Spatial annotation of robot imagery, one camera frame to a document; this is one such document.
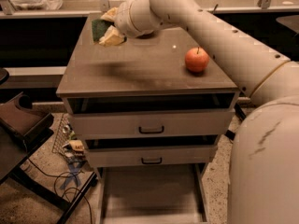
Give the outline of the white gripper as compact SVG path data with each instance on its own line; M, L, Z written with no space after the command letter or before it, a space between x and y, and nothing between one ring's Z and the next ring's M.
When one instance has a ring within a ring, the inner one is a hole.
M127 37L138 37L159 30L164 22L153 13L150 0L127 0L118 8L113 7L101 16L101 20L114 22L99 39L104 47L118 46Z

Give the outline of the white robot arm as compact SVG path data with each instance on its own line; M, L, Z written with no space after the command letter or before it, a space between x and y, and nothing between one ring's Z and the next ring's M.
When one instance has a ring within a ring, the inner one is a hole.
M127 0L103 17L128 37L181 27L256 104L232 147L227 224L299 224L299 64L194 0Z

